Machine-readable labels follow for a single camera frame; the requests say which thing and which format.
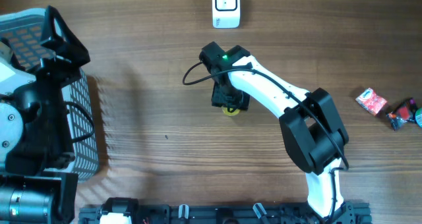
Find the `yellow lidded jar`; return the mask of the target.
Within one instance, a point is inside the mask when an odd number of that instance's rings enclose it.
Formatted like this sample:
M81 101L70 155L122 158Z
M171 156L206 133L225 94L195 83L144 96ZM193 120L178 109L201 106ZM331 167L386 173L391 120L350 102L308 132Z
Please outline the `yellow lidded jar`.
M241 110L238 108L222 107L222 111L224 115L232 117L238 115Z

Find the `red white small carton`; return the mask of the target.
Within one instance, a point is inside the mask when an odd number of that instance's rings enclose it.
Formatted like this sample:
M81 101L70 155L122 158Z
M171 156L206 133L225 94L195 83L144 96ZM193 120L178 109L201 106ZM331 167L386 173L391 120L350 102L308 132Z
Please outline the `red white small carton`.
M377 115L387 104L387 101L377 95L372 88L367 88L356 99L356 102L372 115Z

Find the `black red snack packet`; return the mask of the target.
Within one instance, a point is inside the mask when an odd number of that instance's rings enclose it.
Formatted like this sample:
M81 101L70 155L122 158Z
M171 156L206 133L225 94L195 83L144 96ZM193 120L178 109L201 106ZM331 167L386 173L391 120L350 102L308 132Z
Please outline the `black red snack packet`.
M401 129L406 123L416 123L415 114L418 106L414 98L407 98L395 110L386 115L393 130Z

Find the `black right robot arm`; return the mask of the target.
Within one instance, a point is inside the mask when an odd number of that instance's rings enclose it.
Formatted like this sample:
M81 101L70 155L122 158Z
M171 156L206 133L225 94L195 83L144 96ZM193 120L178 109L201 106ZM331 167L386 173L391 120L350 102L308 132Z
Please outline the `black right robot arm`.
M309 207L333 219L344 202L338 173L349 167L344 154L349 137L332 96L282 80L240 45L224 51L211 42L198 58L214 81L214 107L234 114L246 111L254 98L277 118L288 156L306 174Z

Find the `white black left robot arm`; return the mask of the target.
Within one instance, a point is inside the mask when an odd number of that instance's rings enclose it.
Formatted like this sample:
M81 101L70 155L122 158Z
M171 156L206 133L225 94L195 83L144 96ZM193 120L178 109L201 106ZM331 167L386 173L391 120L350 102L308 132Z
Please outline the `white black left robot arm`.
M53 52L22 66L11 42L1 39L1 221L70 223L75 218L78 175L67 171L75 159L74 137L63 88L80 80L88 50L59 11L44 12L40 45Z

